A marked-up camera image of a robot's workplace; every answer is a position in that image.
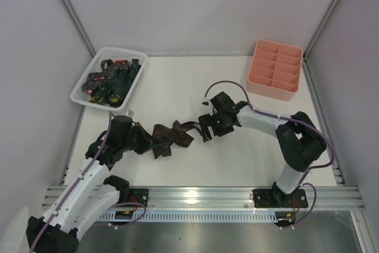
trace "white wall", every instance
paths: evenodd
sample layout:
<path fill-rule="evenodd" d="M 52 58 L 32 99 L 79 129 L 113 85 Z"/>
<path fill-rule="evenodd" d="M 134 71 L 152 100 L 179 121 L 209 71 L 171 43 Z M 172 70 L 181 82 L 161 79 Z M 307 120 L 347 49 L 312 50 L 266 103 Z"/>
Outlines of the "white wall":
<path fill-rule="evenodd" d="M 379 236 L 378 0 L 342 0 L 310 55 L 342 171 Z"/>
<path fill-rule="evenodd" d="M 69 99 L 90 60 L 59 0 L 0 0 L 0 236 L 59 182 L 80 107 Z"/>
<path fill-rule="evenodd" d="M 331 0 L 70 0 L 95 49 L 249 53 L 261 38 L 305 48 Z"/>

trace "metal floor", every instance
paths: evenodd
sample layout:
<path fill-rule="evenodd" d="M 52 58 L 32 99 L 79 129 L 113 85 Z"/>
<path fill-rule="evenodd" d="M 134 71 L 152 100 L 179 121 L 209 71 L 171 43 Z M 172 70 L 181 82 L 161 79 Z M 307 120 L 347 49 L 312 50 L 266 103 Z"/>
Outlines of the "metal floor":
<path fill-rule="evenodd" d="M 78 253 L 362 252 L 349 212 L 314 212 L 295 230 L 272 223 L 137 223 L 94 227 Z"/>

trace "white plastic basket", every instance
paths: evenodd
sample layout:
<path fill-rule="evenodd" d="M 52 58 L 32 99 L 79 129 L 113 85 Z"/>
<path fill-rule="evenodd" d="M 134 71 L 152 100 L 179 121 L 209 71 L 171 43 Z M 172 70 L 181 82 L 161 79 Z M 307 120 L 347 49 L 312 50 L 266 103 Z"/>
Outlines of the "white plastic basket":
<path fill-rule="evenodd" d="M 111 59 L 113 61 L 128 60 L 129 62 L 131 62 L 132 59 L 139 59 L 139 64 L 141 65 L 141 68 L 138 71 L 138 74 L 136 78 L 134 79 L 134 82 L 131 85 L 128 94 L 126 95 L 124 102 L 118 108 L 110 107 L 108 104 L 98 105 L 98 104 L 91 103 L 89 102 L 89 100 L 91 100 L 91 96 L 87 93 L 82 92 L 82 85 L 86 82 L 88 74 L 91 72 L 100 72 L 101 71 L 100 64 L 104 59 Z M 70 98 L 73 102 L 79 103 L 81 105 L 85 105 L 85 106 L 93 107 L 97 109 L 102 109 L 106 111 L 112 111 L 115 113 L 120 113 L 121 111 L 125 110 L 126 104 L 131 96 L 131 93 L 134 90 L 134 87 L 136 86 L 138 80 L 140 79 L 140 76 L 143 72 L 143 69 L 146 63 L 147 63 L 147 56 L 144 53 L 135 52 L 134 50 L 120 49 L 118 47 L 103 47 L 97 52 L 95 57 L 91 60 L 85 72 L 81 76 L 79 82 L 76 84 L 75 88 L 71 92 Z"/>

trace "pink organizer tray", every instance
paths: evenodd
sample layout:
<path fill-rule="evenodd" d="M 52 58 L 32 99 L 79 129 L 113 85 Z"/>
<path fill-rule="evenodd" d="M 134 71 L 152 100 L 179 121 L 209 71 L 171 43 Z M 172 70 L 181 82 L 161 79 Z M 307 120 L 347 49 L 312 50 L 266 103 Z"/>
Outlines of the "pink organizer tray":
<path fill-rule="evenodd" d="M 289 101 L 298 90 L 302 60 L 303 50 L 299 47 L 257 41 L 246 89 Z"/>

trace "white table surface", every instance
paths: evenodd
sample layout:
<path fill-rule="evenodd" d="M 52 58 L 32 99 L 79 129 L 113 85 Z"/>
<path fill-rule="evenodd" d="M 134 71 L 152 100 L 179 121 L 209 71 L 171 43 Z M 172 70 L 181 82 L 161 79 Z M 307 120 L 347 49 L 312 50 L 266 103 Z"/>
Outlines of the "white table surface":
<path fill-rule="evenodd" d="M 171 127 L 195 120 L 207 112 L 202 105 L 206 89 L 219 80 L 232 80 L 246 85 L 251 57 L 151 57 L 140 82 L 127 104 L 134 111 L 134 121 L 141 122 L 152 133 L 157 123 Z M 226 92 L 234 102 L 245 100 L 235 85 L 220 84 L 208 98 Z M 273 112 L 295 114 L 303 111 L 319 128 L 309 90 L 301 73 L 298 93 L 284 102 L 249 93 L 252 103 Z M 107 129 L 108 113 L 86 107 L 66 177 L 69 184 L 85 158 L 88 146 Z M 153 152 L 136 155 L 126 152 L 112 169 L 138 186 L 271 186 L 284 166 L 278 141 L 254 129 L 235 127 L 233 133 L 203 143 L 195 130 L 188 132 L 195 139 L 189 148 L 172 145 L 172 156 L 154 159 Z M 316 164 L 329 160 L 326 152 Z M 335 186 L 332 169 L 312 171 L 306 181 L 316 186 Z"/>

